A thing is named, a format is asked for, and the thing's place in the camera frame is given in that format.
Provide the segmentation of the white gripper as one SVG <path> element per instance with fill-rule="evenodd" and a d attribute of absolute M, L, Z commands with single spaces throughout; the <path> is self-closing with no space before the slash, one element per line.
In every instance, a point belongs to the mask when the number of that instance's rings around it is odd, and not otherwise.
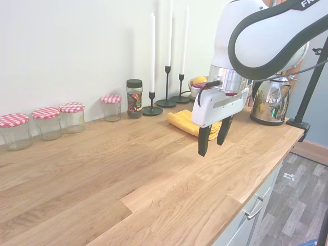
<path fill-rule="evenodd" d="M 199 126 L 198 154 L 205 156 L 208 149 L 212 124 L 222 120 L 217 136 L 217 144 L 222 145 L 229 132 L 233 115 L 240 112 L 246 102 L 249 88 L 239 91 L 235 96 L 226 96 L 218 88 L 199 92 L 195 98 L 191 121 Z"/>

